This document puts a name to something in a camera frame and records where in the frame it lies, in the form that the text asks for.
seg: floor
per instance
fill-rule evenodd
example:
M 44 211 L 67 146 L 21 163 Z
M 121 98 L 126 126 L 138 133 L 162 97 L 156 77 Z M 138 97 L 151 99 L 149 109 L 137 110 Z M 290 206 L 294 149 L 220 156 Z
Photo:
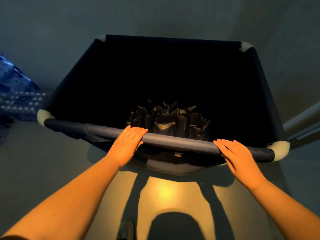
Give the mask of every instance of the floor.
M 50 194 L 104 156 L 85 141 L 18 122 L 0 148 L 0 234 Z M 259 165 L 289 193 L 279 163 Z M 130 219 L 143 239 L 282 239 L 227 166 L 177 177 L 132 160 L 107 189 L 86 239 L 115 239 Z

